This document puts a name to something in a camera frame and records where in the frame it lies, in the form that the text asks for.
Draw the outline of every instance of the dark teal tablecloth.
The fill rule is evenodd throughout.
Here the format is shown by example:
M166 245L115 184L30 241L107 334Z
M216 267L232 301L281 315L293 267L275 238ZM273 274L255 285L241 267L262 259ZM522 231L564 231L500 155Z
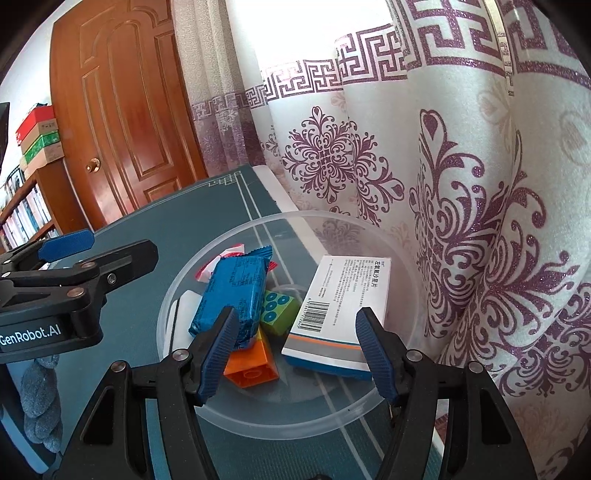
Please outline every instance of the dark teal tablecloth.
M57 367L65 450L76 422L108 366L126 359L132 366L158 361L156 324L174 277L203 246L251 219L279 208L250 167L195 184L97 232L90 252L61 262L65 267L93 254L148 238L160 260L153 273L109 295L101 326L104 340L89 349L63 354ZM168 480L155 401L148 401L148 428L154 470ZM306 480L323 473L335 480L373 478L392 431L385 403L341 430L300 440L270 441L238 436L199 421L222 480ZM368 436L368 430L378 444ZM425 478L437 478L440 458L432 449Z

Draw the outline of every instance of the wooden door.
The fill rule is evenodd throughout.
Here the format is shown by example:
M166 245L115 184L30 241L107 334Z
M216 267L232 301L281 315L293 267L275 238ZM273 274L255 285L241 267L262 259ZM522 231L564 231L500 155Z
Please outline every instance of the wooden door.
M53 27L50 81L95 229L207 177L169 0L82 0Z

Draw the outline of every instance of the white wall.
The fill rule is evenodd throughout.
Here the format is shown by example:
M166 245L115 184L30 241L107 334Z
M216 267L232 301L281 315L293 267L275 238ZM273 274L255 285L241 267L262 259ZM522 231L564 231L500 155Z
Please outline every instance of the white wall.
M0 185L18 165L22 152L15 132L31 107L51 103L49 87L49 48L54 22L81 0L65 0L31 36L0 85L0 102L10 102L8 148L0 171Z

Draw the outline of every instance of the transparent container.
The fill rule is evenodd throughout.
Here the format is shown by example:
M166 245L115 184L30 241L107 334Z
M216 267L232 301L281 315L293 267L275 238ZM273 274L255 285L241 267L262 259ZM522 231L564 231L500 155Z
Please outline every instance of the transparent container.
M161 358L172 303L186 290L202 294L206 284L195 280L195 273L236 244L244 244L246 252L271 245L278 267L267 275L267 290L290 295L300 303L323 255L391 258L384 327L409 343L419 315L418 282L412 261L394 238L367 222L344 215L287 212L230 230L202 248L184 266L168 289L158 315L157 345ZM217 394L205 406L196 408L200 417L246 437L290 440L338 429L383 400L373 382L290 366L281 354L285 339L269 337L269 341L280 378L246 389L222 378Z

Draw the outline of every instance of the toy block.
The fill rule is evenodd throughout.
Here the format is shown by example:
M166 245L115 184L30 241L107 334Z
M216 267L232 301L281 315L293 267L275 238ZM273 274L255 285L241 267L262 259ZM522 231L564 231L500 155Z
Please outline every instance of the toy block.
M253 346L230 353L224 376L240 388L253 387L279 378L269 341L259 327Z
M261 326L269 335L281 336L293 325L300 304L288 295L265 290L262 302Z

